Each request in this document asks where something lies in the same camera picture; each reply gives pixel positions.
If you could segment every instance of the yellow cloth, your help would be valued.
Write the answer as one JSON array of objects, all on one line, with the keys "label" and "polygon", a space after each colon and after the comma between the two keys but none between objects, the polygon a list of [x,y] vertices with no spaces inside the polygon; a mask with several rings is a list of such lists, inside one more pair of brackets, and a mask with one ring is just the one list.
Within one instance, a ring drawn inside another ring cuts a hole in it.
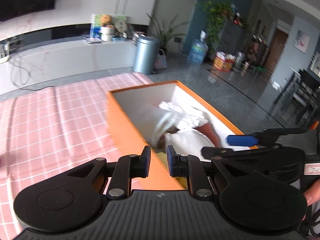
[{"label": "yellow cloth", "polygon": [[[162,161],[162,163],[166,166],[167,170],[169,170],[167,155],[163,152],[157,153],[158,158]],[[177,177],[176,180],[185,188],[188,188],[187,179],[182,177]]]}]

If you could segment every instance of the silver bolt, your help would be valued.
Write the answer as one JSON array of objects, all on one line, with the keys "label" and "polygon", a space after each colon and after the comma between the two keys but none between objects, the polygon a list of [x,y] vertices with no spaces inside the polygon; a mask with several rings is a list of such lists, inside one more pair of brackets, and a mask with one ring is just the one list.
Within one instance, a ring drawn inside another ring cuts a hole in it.
[{"label": "silver bolt", "polygon": [[124,194],[124,190],[120,189],[120,188],[113,188],[113,189],[109,190],[108,193],[112,197],[120,197]]},{"label": "silver bolt", "polygon": [[196,194],[199,197],[209,197],[210,195],[212,195],[212,191],[206,188],[201,188],[196,191]]}]

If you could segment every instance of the blue metal trash can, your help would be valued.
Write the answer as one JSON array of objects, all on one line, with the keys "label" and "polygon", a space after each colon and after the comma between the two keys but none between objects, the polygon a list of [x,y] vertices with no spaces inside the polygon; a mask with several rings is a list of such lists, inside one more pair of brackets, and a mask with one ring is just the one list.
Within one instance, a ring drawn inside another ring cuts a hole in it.
[{"label": "blue metal trash can", "polygon": [[136,41],[136,55],[133,63],[133,71],[150,75],[155,68],[159,40],[151,37],[140,37]]}]

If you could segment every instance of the trash can lid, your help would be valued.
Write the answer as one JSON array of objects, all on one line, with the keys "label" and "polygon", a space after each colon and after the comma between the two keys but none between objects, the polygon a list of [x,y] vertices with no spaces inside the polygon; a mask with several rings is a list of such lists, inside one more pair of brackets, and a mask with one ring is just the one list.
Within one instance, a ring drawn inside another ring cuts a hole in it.
[{"label": "trash can lid", "polygon": [[147,37],[147,36],[142,36],[138,38],[138,42],[148,44],[148,45],[153,45],[153,46],[159,45],[159,40],[157,38]]}]

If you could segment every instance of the finger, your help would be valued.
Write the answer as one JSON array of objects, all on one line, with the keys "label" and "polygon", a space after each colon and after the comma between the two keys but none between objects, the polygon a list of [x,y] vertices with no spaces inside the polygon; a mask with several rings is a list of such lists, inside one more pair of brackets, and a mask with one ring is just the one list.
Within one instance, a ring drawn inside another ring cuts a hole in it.
[{"label": "finger", "polygon": [[320,179],[318,179],[305,193],[308,206],[320,200]]}]

